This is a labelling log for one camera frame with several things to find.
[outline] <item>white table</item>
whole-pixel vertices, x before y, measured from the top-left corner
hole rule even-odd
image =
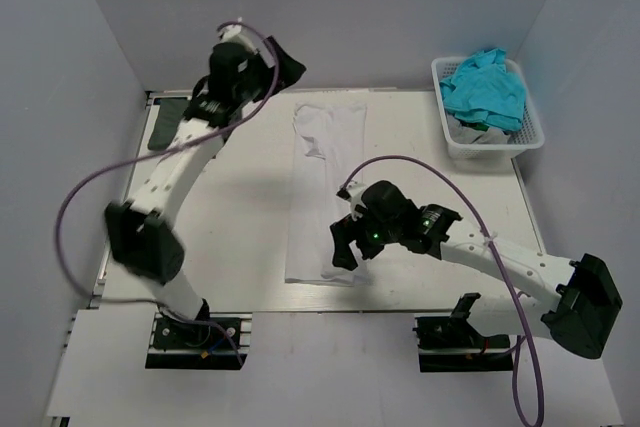
[[[235,132],[207,166],[177,224],[187,248],[188,275],[213,310],[263,311],[253,315],[245,367],[240,372],[145,370],[154,309],[103,305],[79,312],[48,415],[70,416],[70,427],[520,425],[510,373],[419,373],[411,313],[313,312],[446,310],[464,292],[504,295],[500,282],[388,249],[372,263],[372,286],[284,284],[293,108],[299,101],[355,99],[369,106],[366,157],[408,154],[435,165],[477,204],[490,228],[536,248],[511,163],[483,165],[482,173],[474,164],[454,167],[444,154],[433,94],[279,95]],[[152,110],[143,145],[154,119]],[[457,170],[460,167],[476,172]],[[152,168],[139,166],[132,187]],[[364,174],[368,182],[383,178],[417,202],[442,203],[466,214],[451,192],[416,166],[381,163]],[[256,197],[262,199],[258,207],[246,202]],[[146,292],[119,267],[109,265],[105,295]],[[602,362],[578,358],[551,341],[537,345],[546,426],[621,422]],[[521,398],[525,411],[533,415],[530,367],[525,353]]]
[[[511,162],[454,165],[446,156],[433,93],[280,94],[234,132],[218,158],[207,165],[178,216],[175,230],[187,253],[183,268],[212,311],[433,311],[450,310],[465,292],[506,295],[506,288],[497,280],[397,246],[388,247],[370,262],[371,286],[284,283],[293,109],[302,101],[340,104],[355,100],[368,106],[365,158],[405,154],[435,166],[471,198],[490,229],[538,248]],[[151,108],[141,154],[147,152],[157,109]],[[132,190],[144,182],[153,166],[154,162],[148,162],[136,167]],[[368,183],[394,182],[418,205],[439,203],[470,217],[449,187],[416,165],[381,162],[366,168],[363,177]],[[119,266],[109,264],[107,271],[105,295],[148,295]]]

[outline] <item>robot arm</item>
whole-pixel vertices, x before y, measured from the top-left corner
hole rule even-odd
[[[273,37],[267,40],[278,57],[277,93],[296,83],[306,68]],[[172,148],[233,125],[241,119],[242,108],[262,100],[273,81],[273,67],[266,65],[239,26],[221,33],[209,57],[209,70],[193,89]],[[167,154],[138,191],[124,203],[112,202],[105,209],[113,259],[141,278],[157,300],[190,320],[208,319],[209,306],[182,271],[185,253],[173,225],[202,169],[229,135]]]
[[[351,213],[331,225],[334,266],[357,267],[352,242],[364,259],[374,258],[385,245],[399,243],[411,252],[503,280],[484,235],[457,212],[435,204],[418,208],[387,181],[370,187],[352,183],[338,196],[350,202]],[[528,296],[522,305],[534,335],[551,338],[576,355],[599,358],[622,307],[605,263],[589,254],[579,262],[554,257],[501,237],[494,243],[514,286]],[[485,337],[522,333],[510,298],[465,294],[452,319]]]

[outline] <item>black bracket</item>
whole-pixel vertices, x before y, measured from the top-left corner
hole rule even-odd
[[[469,311],[480,298],[478,293],[463,295],[448,316],[425,316],[416,319],[414,329],[418,348],[437,353],[419,353],[420,372],[502,372],[513,370],[510,355],[490,354],[487,350],[506,350],[508,335],[483,337],[469,325]],[[465,350],[479,354],[465,354]]]
[[[166,284],[184,261],[184,248],[158,212],[145,214],[130,202],[109,203],[104,210],[113,259],[133,275]]]
[[[553,340],[569,352],[599,359],[622,308],[622,298],[607,265],[599,258],[585,254],[571,265],[575,272],[569,283],[556,288],[562,295],[558,308],[541,320]]]

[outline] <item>white wall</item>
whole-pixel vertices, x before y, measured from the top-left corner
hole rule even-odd
[[[95,0],[0,0],[0,412],[40,425],[72,313],[52,229],[83,175],[132,152],[144,92]],[[71,209],[66,245],[95,281],[101,210],[124,175],[89,187]]]
[[[604,363],[638,426],[640,0],[547,0],[518,57],[547,138],[519,162],[527,190],[551,253],[613,272],[624,306]]]
[[[97,0],[147,90],[191,88],[214,28],[238,16],[309,67],[300,85],[420,87],[430,62],[514,52],[544,0]]]

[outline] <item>laundry basket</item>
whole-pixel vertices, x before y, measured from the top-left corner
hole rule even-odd
[[[527,91],[525,101],[524,117],[522,119],[522,129],[512,134],[507,144],[460,144],[451,138],[449,126],[447,125],[447,113],[444,110],[442,101],[442,93],[440,92],[440,81],[450,75],[453,75],[466,57],[441,57],[435,59],[431,63],[431,72],[433,73],[433,83],[436,88],[436,97],[438,99],[438,109],[440,110],[440,120],[444,130],[444,137],[447,140],[447,150],[449,156],[454,159],[469,158],[491,158],[498,156],[515,157],[525,150],[538,149],[544,144],[544,134],[538,120],[538,114],[531,101],[531,97]],[[524,76],[518,64],[512,60],[505,61],[508,72],[518,74],[522,83],[525,84]]]

